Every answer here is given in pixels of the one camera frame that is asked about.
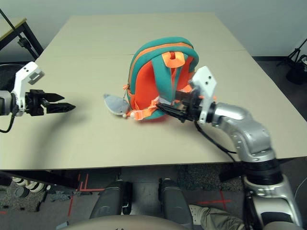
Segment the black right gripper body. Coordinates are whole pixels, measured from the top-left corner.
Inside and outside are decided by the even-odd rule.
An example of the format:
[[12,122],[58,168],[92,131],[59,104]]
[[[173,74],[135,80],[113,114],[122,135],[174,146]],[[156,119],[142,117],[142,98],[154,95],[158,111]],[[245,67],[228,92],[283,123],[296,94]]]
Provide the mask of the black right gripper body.
[[177,108],[186,114],[186,120],[197,122],[200,117],[201,109],[200,103],[202,98],[200,90],[194,89],[190,92],[176,91],[175,99],[177,99],[182,108]]

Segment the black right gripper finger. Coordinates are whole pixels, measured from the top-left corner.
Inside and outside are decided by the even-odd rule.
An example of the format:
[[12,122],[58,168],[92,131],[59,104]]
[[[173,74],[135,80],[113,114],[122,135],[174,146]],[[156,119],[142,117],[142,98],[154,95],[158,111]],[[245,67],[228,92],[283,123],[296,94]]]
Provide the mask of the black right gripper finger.
[[156,107],[164,113],[179,113],[179,110],[165,103],[157,103]]
[[166,109],[165,113],[168,114],[169,116],[175,117],[181,123],[185,123],[185,121],[186,121],[186,114],[181,110],[178,110],[178,109],[168,110],[168,109]]

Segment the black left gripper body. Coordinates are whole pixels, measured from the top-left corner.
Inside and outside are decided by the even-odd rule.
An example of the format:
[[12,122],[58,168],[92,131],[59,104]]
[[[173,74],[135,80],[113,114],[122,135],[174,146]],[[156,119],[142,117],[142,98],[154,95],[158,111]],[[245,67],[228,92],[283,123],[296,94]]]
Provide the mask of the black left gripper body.
[[31,89],[25,93],[25,112],[31,116],[44,115],[44,109],[42,107],[43,100],[46,99],[47,94],[43,90]]

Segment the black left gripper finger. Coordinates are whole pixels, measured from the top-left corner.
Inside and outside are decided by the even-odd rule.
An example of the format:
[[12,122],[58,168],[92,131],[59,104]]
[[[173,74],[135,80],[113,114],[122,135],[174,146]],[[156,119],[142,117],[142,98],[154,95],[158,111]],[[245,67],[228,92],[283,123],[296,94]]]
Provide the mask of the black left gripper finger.
[[57,101],[65,99],[65,98],[63,96],[59,95],[59,94],[56,94],[56,93],[45,93],[44,99],[47,100],[48,102],[57,102]]
[[49,103],[46,106],[47,114],[66,113],[76,108],[70,103]]

